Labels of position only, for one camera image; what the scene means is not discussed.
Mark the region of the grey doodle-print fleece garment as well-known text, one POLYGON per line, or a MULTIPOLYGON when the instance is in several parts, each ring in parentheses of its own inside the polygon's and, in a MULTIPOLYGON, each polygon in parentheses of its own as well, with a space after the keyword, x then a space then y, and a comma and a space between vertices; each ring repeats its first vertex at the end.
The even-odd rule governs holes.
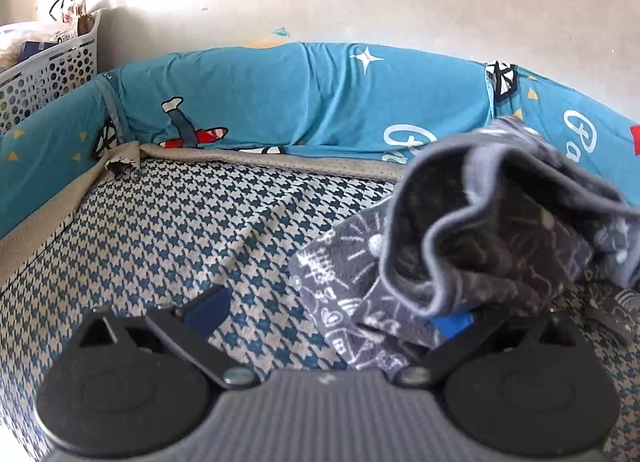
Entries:
POLYGON ((323 338, 355 369, 396 373, 480 308, 544 311, 577 280, 585 316, 623 343, 639 321, 639 211, 520 120, 430 145, 393 193, 290 260, 323 338))

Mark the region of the houndstooth blue-beige bed mat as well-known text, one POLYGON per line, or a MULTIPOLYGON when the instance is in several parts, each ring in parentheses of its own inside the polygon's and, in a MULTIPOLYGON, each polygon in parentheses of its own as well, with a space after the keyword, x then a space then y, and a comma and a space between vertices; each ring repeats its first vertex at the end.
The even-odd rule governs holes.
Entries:
POLYGON ((217 283, 233 290, 231 317, 215 335, 231 354, 259 371, 337 366, 286 265, 303 243, 389 192, 359 179, 154 159, 96 185, 3 290, 2 423, 41 460, 48 446, 36 390, 90 308, 139 315, 217 283))

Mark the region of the blue cartoon-print bed bumper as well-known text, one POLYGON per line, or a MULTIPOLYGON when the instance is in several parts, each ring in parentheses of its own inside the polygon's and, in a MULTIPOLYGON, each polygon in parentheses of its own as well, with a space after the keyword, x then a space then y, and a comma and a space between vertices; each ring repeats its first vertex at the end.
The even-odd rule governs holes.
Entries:
POLYGON ((502 116, 638 201, 638 124, 567 86, 498 60, 290 43, 121 66, 15 124, 1 137, 1 229, 128 141, 404 164, 502 116))

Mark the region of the white perforated plastic basket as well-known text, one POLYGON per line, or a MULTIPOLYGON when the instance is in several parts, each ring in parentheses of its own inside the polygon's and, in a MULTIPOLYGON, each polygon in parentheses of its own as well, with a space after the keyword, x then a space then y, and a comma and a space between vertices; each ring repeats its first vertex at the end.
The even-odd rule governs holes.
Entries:
POLYGON ((102 11, 92 16, 93 26, 87 34, 58 43, 2 72, 1 134, 96 76, 102 11))

